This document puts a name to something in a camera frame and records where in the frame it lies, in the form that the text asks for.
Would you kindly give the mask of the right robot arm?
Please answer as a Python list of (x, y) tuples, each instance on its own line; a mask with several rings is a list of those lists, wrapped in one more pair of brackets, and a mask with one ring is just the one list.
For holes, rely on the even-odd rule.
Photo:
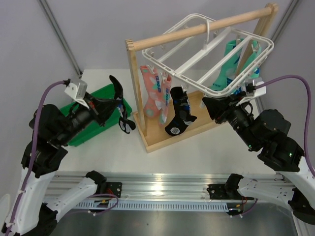
[(275, 109), (257, 117), (239, 104), (241, 97), (202, 99), (210, 118), (217, 124), (228, 122), (250, 152), (273, 171), (288, 179), (293, 187), (275, 187), (239, 174), (231, 174), (224, 184), (225, 195), (233, 200), (262, 199), (290, 210), (299, 220), (315, 223), (315, 179), (307, 165), (306, 152), (288, 137), (290, 122)]

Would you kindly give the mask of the right green blue sock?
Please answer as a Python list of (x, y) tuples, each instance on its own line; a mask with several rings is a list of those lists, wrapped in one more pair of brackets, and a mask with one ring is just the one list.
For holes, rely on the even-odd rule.
[[(252, 42), (252, 54), (249, 56), (249, 58), (245, 62), (244, 66), (242, 68), (242, 71), (247, 66), (249, 66), (249, 64), (251, 64), (261, 54), (261, 51), (262, 51), (262, 48), (261, 48), (260, 44), (257, 41), (253, 41)], [(260, 73), (259, 67), (255, 67), (249, 77), (251, 79), (258, 78), (259, 73)]]

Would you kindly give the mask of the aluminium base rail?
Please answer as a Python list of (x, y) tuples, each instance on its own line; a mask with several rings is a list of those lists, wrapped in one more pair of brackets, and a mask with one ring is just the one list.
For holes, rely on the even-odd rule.
[[(76, 186), (85, 172), (59, 171), (50, 182), (47, 197), (57, 197)], [(206, 188), (211, 183), (225, 183), (230, 174), (135, 174), (101, 172), (108, 182), (121, 182), (120, 200), (129, 201), (192, 201), (209, 200)], [(244, 175), (259, 182), (291, 187), (285, 177), (279, 174)]]

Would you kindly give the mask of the black sock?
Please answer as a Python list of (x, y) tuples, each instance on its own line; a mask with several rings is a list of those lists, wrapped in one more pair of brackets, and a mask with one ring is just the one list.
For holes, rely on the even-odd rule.
[(193, 124), (197, 117), (191, 114), (191, 107), (186, 91), (181, 87), (173, 87), (170, 91), (175, 116), (165, 127), (165, 131), (170, 136), (178, 136)]
[(128, 119), (128, 112), (124, 104), (124, 91), (120, 82), (113, 75), (109, 75), (109, 79), (114, 86), (114, 99), (118, 101), (117, 109), (120, 113), (119, 126), (120, 129), (129, 134), (132, 130), (136, 128), (135, 122)]

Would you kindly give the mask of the green plastic bin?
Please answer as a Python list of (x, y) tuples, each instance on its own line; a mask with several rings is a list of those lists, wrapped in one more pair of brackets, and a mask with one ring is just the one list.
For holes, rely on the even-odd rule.
[(116, 124), (127, 134), (136, 128), (129, 119), (132, 109), (124, 99), (121, 85), (112, 83), (88, 93), (87, 103), (93, 109), (87, 112), (84, 128), (68, 141), (69, 146), (77, 147)]

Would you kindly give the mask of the aluminium frame post left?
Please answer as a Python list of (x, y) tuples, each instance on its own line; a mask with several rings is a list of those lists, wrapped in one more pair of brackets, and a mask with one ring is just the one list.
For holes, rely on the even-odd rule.
[(38, 0), (37, 1), (39, 6), (41, 7), (49, 25), (51, 26), (61, 48), (63, 49), (66, 57), (68, 58), (69, 60), (69, 63), (73, 69), (73, 71), (75, 72), (76, 76), (80, 79), (82, 77), (82, 70), (80, 69), (79, 67), (79, 64), (63, 34), (63, 31), (61, 29), (61, 27), (59, 26), (59, 23), (48, 3), (47, 0)]

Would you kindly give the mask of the wooden hanging rack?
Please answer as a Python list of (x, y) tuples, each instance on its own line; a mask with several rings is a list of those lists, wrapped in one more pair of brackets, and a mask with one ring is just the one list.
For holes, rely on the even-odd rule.
[(203, 98), (225, 98), (258, 84), (258, 69), (274, 48), (267, 32), (279, 9), (214, 20), (187, 15), (162, 35), (125, 41), (137, 110), (134, 119), (147, 152), (207, 131)]

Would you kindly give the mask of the aluminium frame post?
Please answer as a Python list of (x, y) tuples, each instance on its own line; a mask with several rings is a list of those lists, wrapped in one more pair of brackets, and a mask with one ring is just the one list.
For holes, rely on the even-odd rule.
[(73, 69), (73, 71), (75, 72), (76, 76), (80, 79), (82, 77), (82, 70), (80, 69), (79, 67), (79, 64), (63, 34), (63, 31), (61, 29), (61, 27), (59, 26), (59, 23), (48, 3), (47, 0), (38, 0), (37, 1), (39, 6), (41, 7), (49, 25), (51, 26), (61, 48), (63, 49), (66, 57), (68, 58), (69, 60), (69, 63)]
[(281, 19), (279, 20), (275, 30), (273, 31), (273, 33), (271, 35), (271, 40), (274, 42), (275, 45), (280, 40), (285, 29), (289, 25), (295, 12), (297, 11), (297, 9), (299, 8), (299, 5), (302, 2), (303, 2), (302, 0), (291, 0), (289, 2), (288, 6), (285, 8), (285, 11), (284, 11), (283, 15), (281, 16)]

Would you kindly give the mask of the white plastic clip hanger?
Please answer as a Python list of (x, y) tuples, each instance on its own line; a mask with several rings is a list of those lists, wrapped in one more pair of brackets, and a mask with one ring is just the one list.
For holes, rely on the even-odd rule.
[[(234, 21), (228, 21), (225, 25), (213, 29), (215, 23), (216, 20), (202, 14), (195, 13), (186, 16), (164, 32), (164, 35), (170, 36), (196, 26), (204, 26), (204, 32), (193, 32), (172, 41), (160, 42), (150, 39), (149, 45), (142, 43), (141, 53), (147, 61), (145, 65), (154, 67), (158, 74), (166, 72), (171, 75), (173, 80), (178, 80), (183, 84), (183, 89), (192, 87), (209, 97), (222, 98), (241, 92), (242, 84), (250, 79), (253, 69), (260, 68), (272, 52), (274, 42), (261, 33), (236, 29)], [(243, 39), (243, 41), (224, 56), (226, 44), (236, 39)], [(253, 41), (260, 44), (261, 54), (242, 71), (245, 62), (252, 54)], [(210, 89), (222, 65), (240, 49), (242, 52), (233, 81), (221, 91)]]

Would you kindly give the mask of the green blue sock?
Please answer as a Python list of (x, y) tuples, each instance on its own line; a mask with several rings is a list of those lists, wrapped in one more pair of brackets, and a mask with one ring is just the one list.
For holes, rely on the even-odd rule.
[[(236, 39), (229, 41), (226, 44), (224, 56), (230, 53), (243, 39)], [(240, 55), (242, 49), (240, 49), (236, 54), (234, 54), (230, 59), (228, 59), (220, 68), (220, 73), (216, 80), (210, 86), (210, 89), (214, 91), (221, 91), (226, 88), (235, 78), (235, 72), (238, 67)]]
[[(260, 44), (257, 41), (253, 41), (252, 42), (252, 54), (249, 56), (249, 58), (245, 62), (244, 66), (242, 68), (242, 71), (247, 66), (249, 66), (249, 64), (251, 64), (261, 54), (261, 51), (262, 51), (262, 48), (261, 48)], [(249, 77), (251, 79), (258, 78), (259, 73), (260, 73), (259, 67), (255, 67)]]

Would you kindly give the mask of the aluminium frame post right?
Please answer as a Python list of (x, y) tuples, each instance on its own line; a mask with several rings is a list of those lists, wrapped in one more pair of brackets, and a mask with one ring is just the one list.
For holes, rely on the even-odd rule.
[(303, 2), (302, 0), (291, 0), (289, 2), (288, 6), (285, 8), (285, 11), (284, 11), (283, 15), (281, 16), (281, 19), (279, 20), (275, 30), (273, 31), (273, 33), (271, 35), (271, 40), (274, 42), (275, 45), (280, 40), (285, 29), (289, 25), (295, 12), (297, 11), (297, 9), (299, 8), (299, 5), (302, 2)]

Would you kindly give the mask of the left green blue sock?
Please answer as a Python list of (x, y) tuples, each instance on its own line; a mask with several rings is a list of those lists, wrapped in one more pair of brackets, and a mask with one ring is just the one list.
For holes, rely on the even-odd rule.
[[(224, 56), (230, 53), (243, 39), (236, 39), (229, 41), (226, 44)], [(228, 59), (220, 68), (220, 73), (216, 80), (210, 86), (210, 89), (214, 91), (221, 91), (226, 88), (235, 78), (235, 72), (238, 67), (240, 55), (242, 49), (240, 49), (236, 54), (234, 54), (230, 59)]]

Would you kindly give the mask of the pink sock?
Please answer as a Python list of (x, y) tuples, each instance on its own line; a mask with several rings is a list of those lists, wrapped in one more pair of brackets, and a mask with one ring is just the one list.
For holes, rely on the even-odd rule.
[(159, 124), (165, 125), (169, 110), (172, 76), (167, 74), (166, 72), (160, 72), (158, 76), (160, 80), (161, 93), (159, 94), (159, 100), (156, 101), (156, 106), (160, 111)]
[(162, 108), (161, 102), (161, 84), (157, 70), (149, 65), (140, 66), (148, 99), (144, 107), (144, 113), (147, 117), (153, 118), (158, 115)]

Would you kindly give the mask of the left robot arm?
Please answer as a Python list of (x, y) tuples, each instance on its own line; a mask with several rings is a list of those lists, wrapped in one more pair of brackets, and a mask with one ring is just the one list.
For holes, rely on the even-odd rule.
[(22, 157), (22, 178), (12, 210), (3, 221), (2, 233), (15, 236), (48, 236), (74, 206), (90, 196), (103, 196), (107, 178), (88, 172), (75, 187), (45, 202), (49, 183), (68, 151), (65, 147), (90, 123), (103, 126), (119, 105), (118, 100), (98, 99), (86, 93), (83, 105), (72, 106), (65, 116), (53, 104), (41, 104), (29, 122), (32, 140)]

